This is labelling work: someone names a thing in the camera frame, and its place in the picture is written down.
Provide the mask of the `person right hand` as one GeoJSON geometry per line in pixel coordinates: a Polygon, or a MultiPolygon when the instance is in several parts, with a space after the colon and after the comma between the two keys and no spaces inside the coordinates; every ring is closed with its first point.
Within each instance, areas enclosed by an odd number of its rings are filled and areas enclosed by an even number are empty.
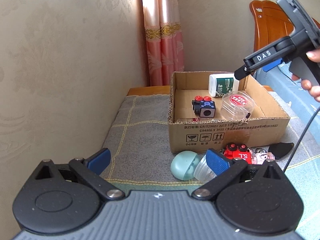
{"type": "MultiPolygon", "coordinates": [[[[307,57],[313,61],[320,63],[320,49],[315,49],[313,51],[308,51],[306,53],[307,57]]],[[[302,88],[307,90],[308,93],[317,101],[320,101],[320,87],[313,86],[309,80],[302,80],[301,81],[302,88]]]]}

